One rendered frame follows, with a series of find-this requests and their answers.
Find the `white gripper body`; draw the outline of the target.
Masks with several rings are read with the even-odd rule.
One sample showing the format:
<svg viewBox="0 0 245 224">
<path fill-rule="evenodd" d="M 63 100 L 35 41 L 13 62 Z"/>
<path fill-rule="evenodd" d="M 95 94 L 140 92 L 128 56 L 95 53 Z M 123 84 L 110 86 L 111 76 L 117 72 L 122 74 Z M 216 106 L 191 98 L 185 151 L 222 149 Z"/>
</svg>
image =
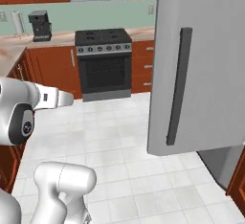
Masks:
<svg viewBox="0 0 245 224">
<path fill-rule="evenodd" d="M 59 90 L 57 93 L 57 106 L 71 106 L 74 103 L 74 95 L 65 91 Z"/>
</svg>

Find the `grey fridge door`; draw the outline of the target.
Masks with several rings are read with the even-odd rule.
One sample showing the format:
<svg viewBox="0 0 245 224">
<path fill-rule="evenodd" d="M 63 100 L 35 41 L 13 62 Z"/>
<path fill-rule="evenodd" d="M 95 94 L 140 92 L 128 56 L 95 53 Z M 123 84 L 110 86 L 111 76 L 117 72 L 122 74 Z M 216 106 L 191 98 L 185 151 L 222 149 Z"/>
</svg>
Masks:
<svg viewBox="0 0 245 224">
<path fill-rule="evenodd" d="M 180 31 L 192 28 L 175 144 L 167 145 Z M 245 142 L 245 0 L 157 0 L 148 153 Z"/>
</svg>

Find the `grey fridge body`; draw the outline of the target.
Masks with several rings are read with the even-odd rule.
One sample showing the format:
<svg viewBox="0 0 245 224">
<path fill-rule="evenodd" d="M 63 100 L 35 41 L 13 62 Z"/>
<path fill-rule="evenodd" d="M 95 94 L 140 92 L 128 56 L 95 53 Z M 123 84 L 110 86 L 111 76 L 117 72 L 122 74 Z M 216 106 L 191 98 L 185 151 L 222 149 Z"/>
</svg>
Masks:
<svg viewBox="0 0 245 224">
<path fill-rule="evenodd" d="M 220 188 L 226 190 L 244 145 L 198 151 L 197 154 Z"/>
</svg>

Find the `red-brown base cupboard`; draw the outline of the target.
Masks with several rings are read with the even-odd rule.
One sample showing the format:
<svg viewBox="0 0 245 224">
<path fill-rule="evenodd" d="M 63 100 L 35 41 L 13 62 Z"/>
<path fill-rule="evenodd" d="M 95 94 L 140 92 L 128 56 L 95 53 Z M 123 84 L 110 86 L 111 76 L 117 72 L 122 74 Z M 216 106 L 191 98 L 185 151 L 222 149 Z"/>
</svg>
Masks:
<svg viewBox="0 0 245 224">
<path fill-rule="evenodd" d="M 35 48 L 28 52 L 38 83 L 72 93 L 75 99 L 82 97 L 74 46 Z"/>
</svg>

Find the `black and silver oven range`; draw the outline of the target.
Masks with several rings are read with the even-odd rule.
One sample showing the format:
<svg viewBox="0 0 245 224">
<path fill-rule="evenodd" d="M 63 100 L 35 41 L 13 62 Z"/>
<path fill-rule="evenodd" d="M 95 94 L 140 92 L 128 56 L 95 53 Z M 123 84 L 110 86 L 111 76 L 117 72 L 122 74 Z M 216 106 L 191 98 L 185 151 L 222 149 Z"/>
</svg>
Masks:
<svg viewBox="0 0 245 224">
<path fill-rule="evenodd" d="M 82 99 L 131 97 L 132 39 L 123 28 L 75 32 Z"/>
</svg>

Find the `black coffee machine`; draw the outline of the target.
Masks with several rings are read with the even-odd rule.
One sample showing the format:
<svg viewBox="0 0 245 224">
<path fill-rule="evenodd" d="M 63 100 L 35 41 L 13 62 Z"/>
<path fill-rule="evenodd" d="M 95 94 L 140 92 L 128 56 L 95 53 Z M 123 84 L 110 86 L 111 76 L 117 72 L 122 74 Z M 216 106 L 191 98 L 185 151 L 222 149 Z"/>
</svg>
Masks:
<svg viewBox="0 0 245 224">
<path fill-rule="evenodd" d="M 28 17 L 33 27 L 33 42 L 50 41 L 52 23 L 49 21 L 48 13 L 44 10 L 38 10 L 31 12 Z"/>
</svg>

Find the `red-brown drawer stack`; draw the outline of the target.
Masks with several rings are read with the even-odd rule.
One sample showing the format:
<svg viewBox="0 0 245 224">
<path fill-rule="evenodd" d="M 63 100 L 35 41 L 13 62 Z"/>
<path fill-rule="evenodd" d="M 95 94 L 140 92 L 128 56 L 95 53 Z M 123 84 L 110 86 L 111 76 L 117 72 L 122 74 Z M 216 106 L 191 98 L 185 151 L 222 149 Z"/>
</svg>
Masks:
<svg viewBox="0 0 245 224">
<path fill-rule="evenodd" d="M 151 91 L 154 41 L 136 41 L 132 43 L 132 92 Z"/>
</svg>

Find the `red-brown corner base cupboards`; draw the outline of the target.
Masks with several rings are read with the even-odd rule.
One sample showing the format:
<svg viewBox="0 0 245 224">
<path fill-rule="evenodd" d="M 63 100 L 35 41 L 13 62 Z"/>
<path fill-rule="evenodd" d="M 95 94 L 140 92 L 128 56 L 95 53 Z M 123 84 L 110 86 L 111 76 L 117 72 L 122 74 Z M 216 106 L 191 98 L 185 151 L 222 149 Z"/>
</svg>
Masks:
<svg viewBox="0 0 245 224">
<path fill-rule="evenodd" d="M 21 55 L 8 74 L 9 78 L 33 80 L 33 66 L 27 50 Z M 21 146 L 0 146 L 0 188 L 12 192 L 15 178 L 26 144 Z"/>
</svg>

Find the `red-brown cupboard side panel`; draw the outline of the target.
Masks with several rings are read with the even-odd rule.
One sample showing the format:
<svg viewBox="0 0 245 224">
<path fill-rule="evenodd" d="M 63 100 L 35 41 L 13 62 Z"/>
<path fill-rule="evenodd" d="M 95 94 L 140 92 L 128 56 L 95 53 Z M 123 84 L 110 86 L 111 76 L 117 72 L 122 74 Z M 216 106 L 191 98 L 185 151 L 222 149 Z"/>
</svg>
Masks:
<svg viewBox="0 0 245 224">
<path fill-rule="evenodd" d="M 226 194 L 235 202 L 239 210 L 245 216 L 245 147 L 235 167 Z"/>
</svg>

